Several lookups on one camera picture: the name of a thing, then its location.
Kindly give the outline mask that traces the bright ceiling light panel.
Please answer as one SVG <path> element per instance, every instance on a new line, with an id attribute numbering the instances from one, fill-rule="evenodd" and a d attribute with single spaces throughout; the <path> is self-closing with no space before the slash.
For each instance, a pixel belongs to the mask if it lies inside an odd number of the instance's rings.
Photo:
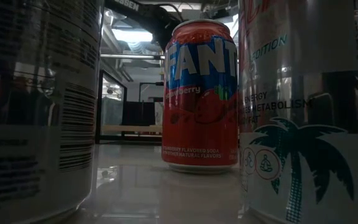
<path id="1" fill-rule="evenodd" d="M 117 40 L 125 42 L 151 42 L 153 39 L 153 35 L 146 31 L 113 29 L 112 32 Z"/>

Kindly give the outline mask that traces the black flat screen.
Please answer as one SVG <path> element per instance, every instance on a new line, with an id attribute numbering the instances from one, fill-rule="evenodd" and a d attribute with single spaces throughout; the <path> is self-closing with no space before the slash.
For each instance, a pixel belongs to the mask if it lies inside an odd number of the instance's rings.
<path id="1" fill-rule="evenodd" d="M 123 108 L 122 125 L 155 125 L 155 104 L 151 102 L 126 101 Z"/>

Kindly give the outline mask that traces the red Fanta strawberry can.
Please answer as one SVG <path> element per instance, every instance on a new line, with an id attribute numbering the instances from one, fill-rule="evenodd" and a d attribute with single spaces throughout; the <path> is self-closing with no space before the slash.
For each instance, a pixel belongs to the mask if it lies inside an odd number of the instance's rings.
<path id="1" fill-rule="evenodd" d="M 165 49 L 162 159 L 179 172 L 213 174 L 237 163 L 237 47 L 210 19 L 176 26 Z"/>

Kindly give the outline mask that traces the black can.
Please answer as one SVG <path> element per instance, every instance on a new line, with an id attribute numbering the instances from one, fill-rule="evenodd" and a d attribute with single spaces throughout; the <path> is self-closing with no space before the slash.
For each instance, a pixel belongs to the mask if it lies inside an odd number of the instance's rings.
<path id="1" fill-rule="evenodd" d="M 104 0 L 0 0 L 0 224 L 91 192 Z"/>
<path id="2" fill-rule="evenodd" d="M 239 0 L 240 179 L 256 224 L 358 224 L 358 0 Z"/>

